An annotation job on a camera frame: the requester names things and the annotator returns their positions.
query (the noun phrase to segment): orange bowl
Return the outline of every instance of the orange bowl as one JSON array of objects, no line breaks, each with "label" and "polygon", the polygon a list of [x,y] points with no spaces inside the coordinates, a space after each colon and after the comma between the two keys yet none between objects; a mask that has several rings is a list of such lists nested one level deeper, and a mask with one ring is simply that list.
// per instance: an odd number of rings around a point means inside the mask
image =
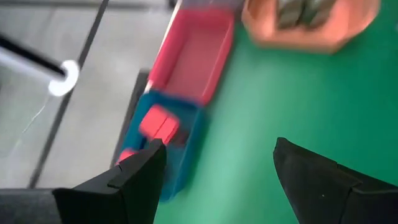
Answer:
[{"label": "orange bowl", "polygon": [[328,21],[316,29],[277,28],[277,0],[246,0],[242,21],[262,46],[333,53],[361,33],[377,16],[380,0],[336,0]]}]

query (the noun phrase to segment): red container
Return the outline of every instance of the red container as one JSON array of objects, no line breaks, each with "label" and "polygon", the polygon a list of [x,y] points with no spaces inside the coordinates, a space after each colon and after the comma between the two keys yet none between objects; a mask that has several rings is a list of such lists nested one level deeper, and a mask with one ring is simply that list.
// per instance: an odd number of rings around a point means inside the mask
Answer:
[{"label": "red container", "polygon": [[207,104],[231,48],[233,27],[232,12],[179,10],[149,74],[152,87]]}]

